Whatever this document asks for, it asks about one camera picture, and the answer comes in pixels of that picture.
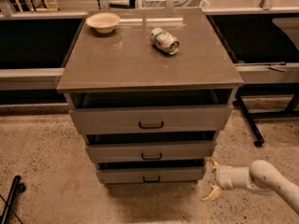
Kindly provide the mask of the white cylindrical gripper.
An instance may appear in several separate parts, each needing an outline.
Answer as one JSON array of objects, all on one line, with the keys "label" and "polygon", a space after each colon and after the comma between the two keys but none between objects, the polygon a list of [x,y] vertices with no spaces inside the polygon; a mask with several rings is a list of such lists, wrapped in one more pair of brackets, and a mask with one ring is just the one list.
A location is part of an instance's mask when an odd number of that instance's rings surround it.
[{"label": "white cylindrical gripper", "polygon": [[222,189],[246,189],[249,183],[248,167],[220,166],[212,157],[204,157],[204,160],[211,164],[216,185],[211,186],[211,191],[202,198],[203,202],[212,202],[222,193]]}]

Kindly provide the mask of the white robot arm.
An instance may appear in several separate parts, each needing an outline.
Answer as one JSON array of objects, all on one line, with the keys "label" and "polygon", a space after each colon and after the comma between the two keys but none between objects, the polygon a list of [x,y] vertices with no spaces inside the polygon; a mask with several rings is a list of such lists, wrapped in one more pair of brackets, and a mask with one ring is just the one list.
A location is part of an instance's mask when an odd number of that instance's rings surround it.
[{"label": "white robot arm", "polygon": [[212,165],[215,184],[202,198],[203,202],[216,200],[225,190],[243,189],[257,195],[274,192],[299,215],[299,187],[270,162],[256,160],[250,166],[235,167],[220,165],[212,157],[204,157],[204,160]]}]

